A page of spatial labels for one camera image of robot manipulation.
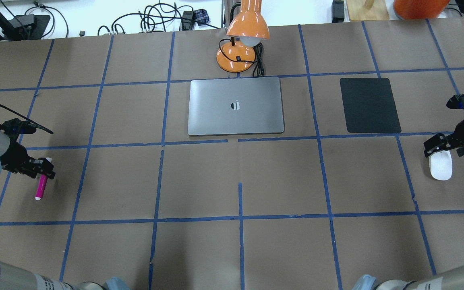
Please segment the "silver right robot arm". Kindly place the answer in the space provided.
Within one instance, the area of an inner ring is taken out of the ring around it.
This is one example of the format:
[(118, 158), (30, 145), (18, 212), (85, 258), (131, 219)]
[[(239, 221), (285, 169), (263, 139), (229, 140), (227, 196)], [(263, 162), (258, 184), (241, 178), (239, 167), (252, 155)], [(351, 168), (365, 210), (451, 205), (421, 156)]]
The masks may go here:
[(383, 284), (389, 290), (464, 290), (464, 127), (445, 132), (443, 137), (431, 132), (403, 135), (398, 138), (401, 153), (392, 137), (372, 142), (354, 135), (347, 142), (366, 150), (368, 145), (381, 149), (387, 141), (397, 162), (405, 158), (404, 186), (411, 186), (414, 202), (410, 209), (355, 213), (348, 220), (373, 222), (369, 233), (375, 226), (398, 226), (418, 246), (412, 253), (402, 242), (392, 240), (395, 251), (390, 257), (402, 258), (404, 269), (396, 270), (397, 262), (390, 262), (389, 270), (382, 269), (383, 262), (369, 262), (368, 269), (381, 270), (381, 275), (363, 275), (362, 271), (357, 278), (347, 275), (352, 290), (379, 290)]

